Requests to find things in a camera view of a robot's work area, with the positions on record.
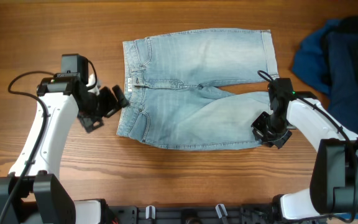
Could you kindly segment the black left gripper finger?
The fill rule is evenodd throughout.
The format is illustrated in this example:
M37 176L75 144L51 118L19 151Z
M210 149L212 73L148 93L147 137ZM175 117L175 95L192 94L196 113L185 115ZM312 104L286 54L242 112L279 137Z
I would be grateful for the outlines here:
M125 108L129 105L129 101L125 97L124 92L121 90L119 85L112 87L112 91L117 99L116 108Z
M104 125L102 117L99 116L78 114L77 118L87 133L91 133Z

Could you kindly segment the light blue denim shorts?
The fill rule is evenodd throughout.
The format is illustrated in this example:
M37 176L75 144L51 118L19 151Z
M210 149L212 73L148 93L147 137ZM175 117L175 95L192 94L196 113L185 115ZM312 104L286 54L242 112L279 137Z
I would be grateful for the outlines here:
M163 149L248 149L261 142L252 123L270 111L265 91L225 86L277 78L269 30L212 28L123 43L125 87L117 135Z

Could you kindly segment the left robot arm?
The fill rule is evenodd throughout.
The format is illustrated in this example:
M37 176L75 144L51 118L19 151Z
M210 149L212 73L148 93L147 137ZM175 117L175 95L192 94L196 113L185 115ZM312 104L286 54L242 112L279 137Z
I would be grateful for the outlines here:
M0 223L117 223L104 199L74 201L59 181L60 162L74 120L87 133L128 102L119 86L101 88L60 73L44 78L33 96L37 112L25 146L0 177Z

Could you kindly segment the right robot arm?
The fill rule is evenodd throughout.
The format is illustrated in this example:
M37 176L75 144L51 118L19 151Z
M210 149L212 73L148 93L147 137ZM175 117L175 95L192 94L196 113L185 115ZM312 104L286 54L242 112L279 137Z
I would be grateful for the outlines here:
M336 121L310 92L268 91L271 113L252 124L256 138L277 148L294 126L317 152L310 186L273 198L269 222L293 223L324 218L352 222L358 214L358 135Z

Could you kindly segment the blue cloth garment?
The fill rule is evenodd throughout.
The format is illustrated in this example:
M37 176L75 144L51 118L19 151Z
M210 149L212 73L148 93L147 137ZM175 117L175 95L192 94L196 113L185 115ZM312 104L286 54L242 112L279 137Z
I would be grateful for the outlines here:
M309 35L300 44L293 62L293 73L307 85L328 96L331 93L329 68L324 57L321 39L325 33L341 20L329 20L326 25Z

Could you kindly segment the dark navy garment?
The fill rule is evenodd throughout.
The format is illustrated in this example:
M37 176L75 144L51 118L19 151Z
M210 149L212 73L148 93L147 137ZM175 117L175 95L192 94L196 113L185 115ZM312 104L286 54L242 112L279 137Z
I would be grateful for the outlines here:
M358 16L339 21L321 45L331 80L329 112L358 134Z

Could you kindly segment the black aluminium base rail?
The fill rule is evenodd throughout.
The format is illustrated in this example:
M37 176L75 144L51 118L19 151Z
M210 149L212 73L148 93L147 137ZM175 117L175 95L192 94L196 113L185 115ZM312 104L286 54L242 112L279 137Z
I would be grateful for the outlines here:
M145 208L135 206L111 207L113 223L121 224L220 224L214 207L155 207L154 220L145 219ZM229 224L290 223L281 218L278 210L270 204L246 204L227 207Z

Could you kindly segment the right white rail clip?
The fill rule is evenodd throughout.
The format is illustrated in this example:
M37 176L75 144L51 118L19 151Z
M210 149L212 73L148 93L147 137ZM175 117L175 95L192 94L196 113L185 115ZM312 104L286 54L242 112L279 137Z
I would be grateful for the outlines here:
M225 205L222 203L219 203L215 206L216 213L218 215L218 218L220 220L220 224L229 224L227 219L227 210L225 208Z

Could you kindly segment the white rail clip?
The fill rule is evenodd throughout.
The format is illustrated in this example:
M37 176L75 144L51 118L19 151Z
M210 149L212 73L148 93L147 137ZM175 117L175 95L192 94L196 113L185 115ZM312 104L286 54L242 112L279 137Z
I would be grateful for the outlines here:
M225 208L225 205L222 203L219 203L215 206L216 213L218 215L218 218L220 220L220 224L229 224L227 219L227 210Z
M154 220L155 214L156 214L156 210L153 205L149 205L145 208L145 219L146 220Z

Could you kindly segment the left white rail clip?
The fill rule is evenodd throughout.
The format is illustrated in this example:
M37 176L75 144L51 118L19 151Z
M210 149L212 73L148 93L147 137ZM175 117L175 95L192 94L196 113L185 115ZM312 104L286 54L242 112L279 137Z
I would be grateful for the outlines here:
M155 214L156 214L156 210L153 205L149 205L145 208L145 219L146 220L154 220Z

